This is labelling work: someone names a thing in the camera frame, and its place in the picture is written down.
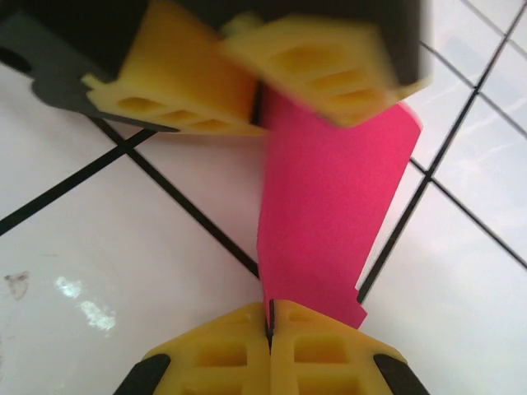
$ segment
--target tile floor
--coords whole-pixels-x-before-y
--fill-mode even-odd
[[[434,79],[407,100],[424,130],[361,330],[432,395],[523,395],[525,0],[431,3]],[[28,87],[0,68],[0,394],[112,393],[150,347],[260,300],[262,141],[102,133]]]

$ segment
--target pink paper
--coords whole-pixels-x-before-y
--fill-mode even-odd
[[[292,300],[358,328],[355,284],[420,133],[402,105],[335,128],[268,91],[259,273],[266,305]]]

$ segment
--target yellow plastic block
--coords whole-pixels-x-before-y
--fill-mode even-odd
[[[289,301],[275,301],[272,395],[392,395],[373,356],[392,347]]]
[[[186,133],[254,135],[256,80],[218,50],[220,36],[171,0],[152,0],[119,78],[82,81],[100,111]]]
[[[380,33],[369,23],[287,16],[244,26],[222,50],[340,126],[359,124],[409,93],[397,86]]]
[[[249,304],[148,352],[170,365],[154,395],[269,395],[261,303]]]

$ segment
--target yellow foam piece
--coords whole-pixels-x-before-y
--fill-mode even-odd
[[[392,395],[373,356],[394,348],[289,301],[275,301],[272,395]]]
[[[222,50],[269,85],[345,127],[377,115],[407,93],[397,86],[373,24],[287,16],[233,34]]]
[[[154,395],[268,395],[264,328],[264,306],[249,304],[151,350],[171,359]]]
[[[152,0],[119,78],[82,81],[100,111],[192,134],[254,135],[256,80],[224,55],[221,38],[171,0]]]

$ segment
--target white floor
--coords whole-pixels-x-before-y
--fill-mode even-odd
[[[361,330],[399,348],[431,395],[525,395],[527,12],[480,86],[524,0],[432,3],[434,78],[407,100],[424,130],[360,281],[384,263]],[[0,394],[110,394],[149,348],[261,299],[89,120],[42,105],[4,67],[0,91]],[[260,139],[158,133],[136,149],[256,260]],[[64,181],[94,160],[95,175]]]

